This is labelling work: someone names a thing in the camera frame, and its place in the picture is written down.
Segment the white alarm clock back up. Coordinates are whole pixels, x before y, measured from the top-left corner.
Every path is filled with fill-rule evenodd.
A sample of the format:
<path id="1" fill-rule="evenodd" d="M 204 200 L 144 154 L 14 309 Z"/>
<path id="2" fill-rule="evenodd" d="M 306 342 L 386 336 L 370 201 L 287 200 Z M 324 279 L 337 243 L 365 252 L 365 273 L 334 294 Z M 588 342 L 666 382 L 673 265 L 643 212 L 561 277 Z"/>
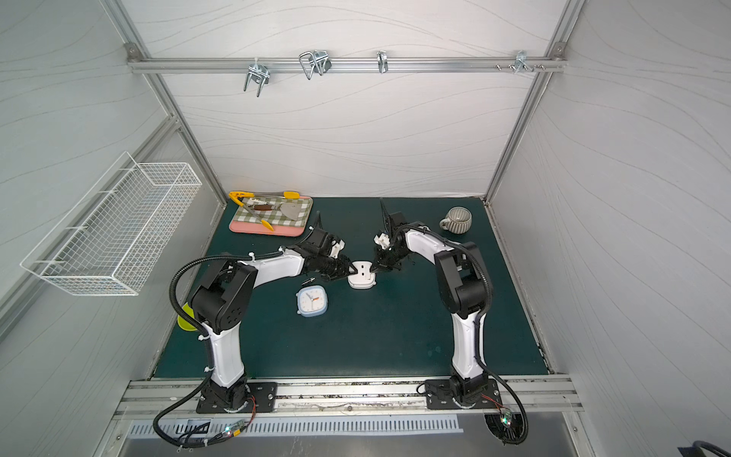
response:
<path id="1" fill-rule="evenodd" d="M 352 263 L 354 272 L 348 276 L 348 285 L 352 289 L 371 289 L 376 285 L 376 273 L 371 270 L 369 261 L 355 261 Z"/>

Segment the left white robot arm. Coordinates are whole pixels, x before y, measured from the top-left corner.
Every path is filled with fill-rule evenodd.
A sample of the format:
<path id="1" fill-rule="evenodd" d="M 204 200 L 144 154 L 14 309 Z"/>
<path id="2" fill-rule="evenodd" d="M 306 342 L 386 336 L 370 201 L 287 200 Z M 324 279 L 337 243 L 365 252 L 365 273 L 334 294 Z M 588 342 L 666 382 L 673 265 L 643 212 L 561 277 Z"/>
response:
<path id="1" fill-rule="evenodd" d="M 239 327 L 257 287 L 306 273 L 338 280 L 356 272 L 346 255 L 332 257 L 302 249 L 284 249 L 259 260 L 233 255 L 207 256 L 192 264 L 207 265 L 188 304 L 200 320 L 203 335 L 209 339 L 211 380 L 221 388 L 231 388 L 244 379 Z"/>

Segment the blue white alarm clock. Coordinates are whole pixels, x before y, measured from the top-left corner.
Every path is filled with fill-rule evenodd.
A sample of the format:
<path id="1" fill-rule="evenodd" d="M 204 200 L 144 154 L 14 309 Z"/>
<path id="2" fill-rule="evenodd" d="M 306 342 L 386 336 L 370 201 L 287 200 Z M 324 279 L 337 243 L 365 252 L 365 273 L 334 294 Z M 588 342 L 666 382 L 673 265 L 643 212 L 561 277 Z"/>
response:
<path id="1" fill-rule="evenodd" d="M 327 292 L 322 286 L 308 286 L 296 294 L 297 313 L 303 317 L 316 317 L 327 311 Z"/>

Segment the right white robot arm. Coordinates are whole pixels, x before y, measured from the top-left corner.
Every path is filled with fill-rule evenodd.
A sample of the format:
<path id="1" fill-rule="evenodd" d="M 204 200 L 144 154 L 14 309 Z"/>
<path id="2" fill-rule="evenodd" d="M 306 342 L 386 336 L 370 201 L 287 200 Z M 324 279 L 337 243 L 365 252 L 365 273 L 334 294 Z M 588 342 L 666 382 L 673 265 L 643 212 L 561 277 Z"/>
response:
<path id="1" fill-rule="evenodd" d="M 411 254 L 428 260 L 435 268 L 440 299 L 451 314 L 454 353 L 451 366 L 462 380 L 485 373 L 484 323 L 492 306 L 494 288 L 479 248 L 449 240 L 429 228 L 407 225 L 374 237 L 373 272 L 401 267 Z"/>

